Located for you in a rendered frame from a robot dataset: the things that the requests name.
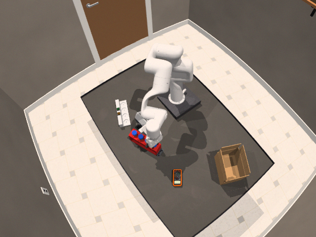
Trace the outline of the black pocket multimeter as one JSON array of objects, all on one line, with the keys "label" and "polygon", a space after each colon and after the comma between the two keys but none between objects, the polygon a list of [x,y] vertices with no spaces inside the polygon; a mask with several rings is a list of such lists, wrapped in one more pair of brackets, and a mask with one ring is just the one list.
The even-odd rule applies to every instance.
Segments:
[{"label": "black pocket multimeter", "polygon": [[173,170],[173,186],[181,186],[182,185],[182,170],[174,169]]}]

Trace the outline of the red tube rack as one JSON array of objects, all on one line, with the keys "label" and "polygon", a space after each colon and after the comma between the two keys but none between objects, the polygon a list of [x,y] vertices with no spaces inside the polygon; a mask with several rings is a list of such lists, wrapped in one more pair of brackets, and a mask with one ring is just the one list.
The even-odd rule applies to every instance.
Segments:
[{"label": "red tube rack", "polygon": [[[133,130],[136,130],[136,129],[133,129]],[[132,131],[133,131],[133,130],[132,130]],[[132,142],[136,143],[137,145],[141,146],[142,148],[146,149],[147,151],[153,153],[154,155],[157,155],[157,153],[158,153],[159,150],[161,149],[161,144],[160,144],[160,143],[158,143],[158,145],[157,145],[155,148],[150,148],[150,147],[145,148],[145,145],[146,145],[146,143],[145,143],[146,135],[143,134],[144,138],[143,138],[143,140],[140,140],[140,139],[138,138],[138,135],[140,134],[140,132],[136,130],[136,131],[137,131],[137,135],[136,135],[136,136],[133,136],[133,135],[132,135],[132,131],[131,131],[130,134],[129,134],[129,138],[130,138],[130,140],[131,140]]]}]

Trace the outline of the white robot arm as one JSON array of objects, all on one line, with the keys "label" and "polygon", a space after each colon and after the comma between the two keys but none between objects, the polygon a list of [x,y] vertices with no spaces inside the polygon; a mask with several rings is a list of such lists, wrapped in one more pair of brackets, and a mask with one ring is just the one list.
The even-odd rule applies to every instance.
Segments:
[{"label": "white robot arm", "polygon": [[143,98],[141,106],[141,117],[148,121],[139,132],[146,133],[147,140],[157,140],[160,137],[160,128],[167,118],[166,110],[147,106],[149,98],[167,93],[170,87],[168,99],[172,104],[178,105],[185,100],[186,89],[183,90],[182,82],[193,80],[193,62],[191,59],[181,58],[183,51],[181,45],[154,43],[146,58],[145,72],[155,75],[153,88]]}]

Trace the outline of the brown cardboard box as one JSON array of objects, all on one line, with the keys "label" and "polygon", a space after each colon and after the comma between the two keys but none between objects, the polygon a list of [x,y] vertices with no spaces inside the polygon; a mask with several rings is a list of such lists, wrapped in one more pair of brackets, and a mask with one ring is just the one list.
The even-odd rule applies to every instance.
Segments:
[{"label": "brown cardboard box", "polygon": [[215,155],[220,185],[242,180],[250,173],[244,146],[222,147]]}]

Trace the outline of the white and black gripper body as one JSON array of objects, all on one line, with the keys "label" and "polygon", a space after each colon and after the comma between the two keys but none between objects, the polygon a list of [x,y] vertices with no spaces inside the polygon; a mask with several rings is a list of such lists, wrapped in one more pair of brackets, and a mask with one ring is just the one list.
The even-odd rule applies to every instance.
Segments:
[{"label": "white and black gripper body", "polygon": [[158,142],[160,142],[162,140],[162,133],[160,131],[160,137],[157,140],[146,140],[146,143],[148,143],[148,146],[150,148],[154,147]]}]

